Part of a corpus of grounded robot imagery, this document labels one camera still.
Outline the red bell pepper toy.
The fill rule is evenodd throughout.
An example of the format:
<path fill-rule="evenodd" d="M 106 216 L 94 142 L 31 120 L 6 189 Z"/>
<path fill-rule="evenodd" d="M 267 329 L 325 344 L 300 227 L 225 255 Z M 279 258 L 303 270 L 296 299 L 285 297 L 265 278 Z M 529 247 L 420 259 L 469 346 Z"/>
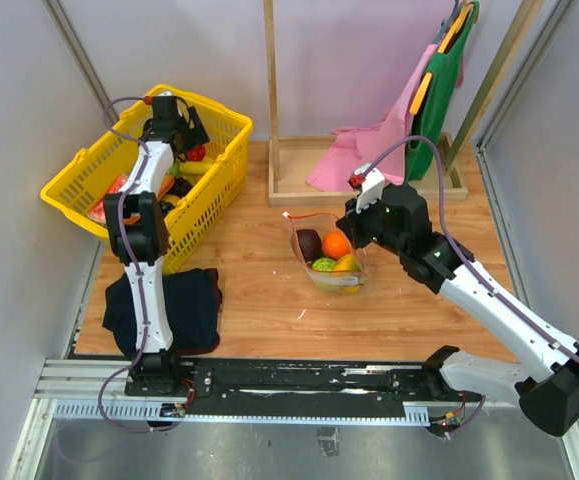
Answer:
<path fill-rule="evenodd" d="M 206 148 L 204 145 L 199 145 L 191 148 L 186 153 L 186 160 L 190 162 L 202 162 L 206 156 Z"/>

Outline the round orange toy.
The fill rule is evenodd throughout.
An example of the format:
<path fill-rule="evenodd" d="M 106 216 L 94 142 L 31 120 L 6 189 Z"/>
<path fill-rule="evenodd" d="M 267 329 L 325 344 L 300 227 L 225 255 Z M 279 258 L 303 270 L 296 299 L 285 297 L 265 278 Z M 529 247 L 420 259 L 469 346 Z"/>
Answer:
<path fill-rule="evenodd" d="M 322 252 L 325 257 L 338 260 L 349 254 L 350 248 L 346 236 L 340 231 L 332 231 L 322 239 Z"/>

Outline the orange fruit toy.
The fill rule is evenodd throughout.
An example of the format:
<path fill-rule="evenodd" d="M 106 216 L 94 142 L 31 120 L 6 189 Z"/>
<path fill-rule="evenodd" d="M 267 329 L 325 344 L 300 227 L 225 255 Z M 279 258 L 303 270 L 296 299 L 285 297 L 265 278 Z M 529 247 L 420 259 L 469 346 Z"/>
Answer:
<path fill-rule="evenodd" d="M 332 267 L 332 272 L 358 272 L 361 268 L 356 262 L 353 254 L 346 254 L 340 257 Z"/>

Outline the clear zip top bag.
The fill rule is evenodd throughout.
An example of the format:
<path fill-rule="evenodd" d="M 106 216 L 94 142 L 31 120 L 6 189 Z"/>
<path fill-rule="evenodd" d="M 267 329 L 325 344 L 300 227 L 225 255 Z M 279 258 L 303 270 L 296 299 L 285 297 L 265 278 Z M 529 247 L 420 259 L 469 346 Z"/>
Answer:
<path fill-rule="evenodd" d="M 320 289 L 336 294 L 360 292 L 368 280 L 361 256 L 337 227 L 331 213 L 293 215 L 284 212 L 293 255 L 310 280 Z"/>

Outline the green custard apple toy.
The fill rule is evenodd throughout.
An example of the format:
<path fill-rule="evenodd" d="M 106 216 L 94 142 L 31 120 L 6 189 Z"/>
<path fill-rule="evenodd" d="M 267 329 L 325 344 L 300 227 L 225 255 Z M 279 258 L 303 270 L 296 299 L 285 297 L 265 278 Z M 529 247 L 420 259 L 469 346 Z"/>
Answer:
<path fill-rule="evenodd" d="M 328 257 L 322 257 L 311 264 L 311 269 L 317 272 L 331 272 L 336 267 L 337 261 Z"/>

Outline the purple mangosteen toy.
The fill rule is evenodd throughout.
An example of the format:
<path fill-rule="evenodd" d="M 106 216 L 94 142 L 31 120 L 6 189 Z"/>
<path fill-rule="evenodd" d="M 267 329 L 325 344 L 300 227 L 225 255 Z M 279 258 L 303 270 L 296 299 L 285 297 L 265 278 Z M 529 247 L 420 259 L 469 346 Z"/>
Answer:
<path fill-rule="evenodd" d="M 296 231 L 298 246 L 306 263 L 315 262 L 323 256 L 322 240 L 314 229 Z"/>

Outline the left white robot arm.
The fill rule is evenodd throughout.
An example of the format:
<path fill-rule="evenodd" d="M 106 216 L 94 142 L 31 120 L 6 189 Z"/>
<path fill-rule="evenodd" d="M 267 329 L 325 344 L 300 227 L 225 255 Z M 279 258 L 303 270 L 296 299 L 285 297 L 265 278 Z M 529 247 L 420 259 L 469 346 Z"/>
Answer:
<path fill-rule="evenodd" d="M 109 131 L 137 144 L 137 160 L 118 192 L 103 198 L 112 252 L 124 266 L 136 323 L 136 353 L 127 373 L 128 395 L 173 396 L 189 382 L 183 379 L 173 346 L 163 286 L 169 234 L 158 193 L 174 161 L 192 142 L 207 138 L 194 109 L 171 92 L 135 99 L 151 108 L 152 117 L 138 137 Z"/>

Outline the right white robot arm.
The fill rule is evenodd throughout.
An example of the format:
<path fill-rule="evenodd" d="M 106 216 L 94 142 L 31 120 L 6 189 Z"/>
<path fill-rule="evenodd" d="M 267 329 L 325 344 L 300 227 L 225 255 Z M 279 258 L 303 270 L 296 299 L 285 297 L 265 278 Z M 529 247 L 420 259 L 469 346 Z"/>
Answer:
<path fill-rule="evenodd" d="M 469 313 L 515 355 L 510 363 L 442 346 L 423 364 L 424 392 L 435 400 L 455 391 L 499 400 L 563 436 L 579 419 L 579 341 L 511 295 L 449 234 L 434 231 L 413 187 L 359 176 L 351 185 L 358 195 L 336 224 L 352 245 L 395 254 L 410 278 Z"/>

